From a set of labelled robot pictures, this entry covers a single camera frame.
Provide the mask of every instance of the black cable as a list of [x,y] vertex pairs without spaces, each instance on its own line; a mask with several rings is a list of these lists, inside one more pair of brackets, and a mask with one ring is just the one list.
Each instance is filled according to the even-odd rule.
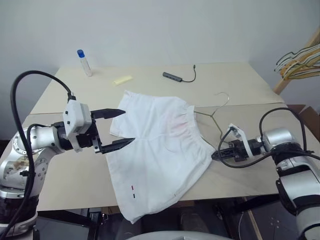
[[21,121],[19,118],[18,109],[17,109],[17,100],[16,100],[16,93],[17,93],[18,84],[20,83],[20,81],[24,77],[26,77],[28,75],[32,75],[32,74],[43,75],[43,76],[46,76],[48,78],[55,80],[56,82],[61,84],[65,88],[65,90],[68,92],[68,99],[70,97],[73,97],[71,90],[67,87],[66,84],[64,84],[60,79],[56,78],[55,76],[53,76],[49,73],[43,72],[43,71],[37,71],[37,70],[26,71],[26,72],[21,73],[14,80],[12,87],[11,87],[11,93],[10,93],[11,111],[12,111],[14,123],[16,125],[17,131],[19,132],[21,141],[22,141],[23,146],[26,151],[26,155],[28,157],[29,171],[28,171],[28,175],[27,175],[27,179],[26,179],[22,203],[19,206],[19,208],[17,209],[17,211],[15,212],[15,214],[13,215],[13,217],[11,218],[11,220],[8,223],[5,230],[1,233],[0,240],[5,239],[8,232],[10,231],[10,229],[15,225],[15,223],[16,223],[18,217],[20,216],[21,212],[23,211],[25,205],[28,203],[29,197],[30,197],[33,185],[34,185],[34,180],[35,180],[35,163],[34,163],[34,159],[33,159],[33,155],[32,155],[32,148],[30,147],[28,140],[26,139],[24,129],[22,127],[22,124],[21,124]]
[[294,110],[292,110],[291,108],[288,108],[288,107],[278,107],[278,108],[271,109],[270,111],[267,111],[261,117],[260,122],[259,122],[259,131],[260,131],[260,135],[261,135],[261,140],[262,140],[262,137],[263,137],[262,122],[263,122],[264,118],[268,114],[270,114],[272,112],[275,112],[275,111],[278,111],[278,110],[290,111],[296,117],[296,119],[298,119],[298,121],[300,122],[300,125],[301,125],[301,131],[302,131],[303,151],[306,152],[307,151],[307,138],[306,138],[306,129],[305,129],[304,122],[303,122],[303,120],[301,119],[301,117],[299,116],[298,113],[296,113]]
[[185,83],[192,83],[196,80],[196,76],[197,76],[197,73],[196,73],[196,65],[193,65],[193,71],[194,71],[194,79],[192,81],[184,81],[184,80],[181,80],[182,82],[185,82]]
[[218,146],[218,157],[220,159],[220,161],[226,165],[227,167],[229,168],[233,168],[233,169],[243,169],[243,168],[247,168],[247,167],[250,167],[252,165],[255,165],[259,162],[261,162],[262,160],[270,157],[270,156],[274,156],[274,155],[279,155],[279,154],[299,154],[300,156],[306,156],[306,157],[311,157],[311,158],[314,158],[314,159],[317,159],[320,161],[320,157],[319,156],[316,156],[316,155],[313,155],[313,154],[310,154],[308,152],[304,152],[304,151],[291,151],[291,150],[283,150],[283,151],[272,151],[272,152],[268,152],[267,154],[265,154],[264,156],[260,157],[259,159],[253,161],[253,162],[250,162],[248,164],[244,164],[244,165],[231,165],[231,164],[228,164],[225,162],[225,160],[222,159],[221,157],[221,152],[220,152],[220,149],[221,149],[221,145],[223,143],[223,141],[226,139],[226,137],[228,136],[228,134],[232,131],[232,129],[230,128],[226,134],[221,138],[221,141],[219,143],[219,146]]

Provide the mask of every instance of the table leg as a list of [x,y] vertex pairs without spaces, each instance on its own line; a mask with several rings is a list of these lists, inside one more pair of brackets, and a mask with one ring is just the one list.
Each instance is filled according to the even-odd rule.
[[91,212],[90,213],[90,226],[88,233],[88,240],[97,240],[99,233],[99,226],[102,221],[102,213],[101,211]]

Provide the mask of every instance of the white wall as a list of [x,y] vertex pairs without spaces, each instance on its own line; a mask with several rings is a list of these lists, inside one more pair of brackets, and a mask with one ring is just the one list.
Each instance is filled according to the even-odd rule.
[[[14,78],[78,66],[79,48],[92,67],[245,61],[273,87],[276,61],[319,23],[319,0],[0,0],[0,139],[16,131]],[[29,77],[20,86],[22,120],[47,84]],[[282,96],[317,109],[319,89],[319,78],[296,81]]]

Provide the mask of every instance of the plastic bottle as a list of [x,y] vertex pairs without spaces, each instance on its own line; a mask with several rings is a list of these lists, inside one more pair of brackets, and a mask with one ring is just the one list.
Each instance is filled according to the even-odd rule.
[[78,51],[76,51],[78,53],[78,56],[80,58],[80,62],[82,64],[82,67],[83,67],[83,70],[85,72],[85,74],[88,76],[88,77],[91,77],[92,76],[92,71],[89,67],[89,64],[87,62],[87,59],[85,57],[85,53],[82,49],[79,49]]

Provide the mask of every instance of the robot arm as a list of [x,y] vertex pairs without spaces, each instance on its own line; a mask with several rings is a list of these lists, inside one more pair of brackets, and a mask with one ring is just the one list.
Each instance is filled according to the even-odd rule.
[[236,162],[245,161],[250,157],[249,152],[255,156],[272,156],[279,175],[276,187],[280,201],[288,212],[296,216],[299,235],[307,240],[320,239],[320,170],[308,157],[310,154],[301,149],[286,128],[265,131],[262,138],[248,141],[240,128],[233,124],[229,128],[243,141],[229,142],[230,148],[221,150],[220,156],[215,152],[212,159],[224,162],[224,159],[233,157]]
[[[82,148],[91,146],[95,153],[105,154],[121,149],[134,140],[125,138],[105,146],[100,141],[96,119],[114,118],[123,113],[125,112],[119,109],[89,111],[87,105],[71,99],[63,113],[62,122],[31,128],[34,183],[25,211],[7,236],[19,236],[35,225],[39,194],[44,185],[50,160],[55,155],[71,149],[80,152]],[[24,129],[24,134],[27,134],[27,128]],[[24,198],[28,170],[29,160],[26,150],[19,133],[16,133],[12,139],[12,149],[0,165],[0,232],[7,227]]]

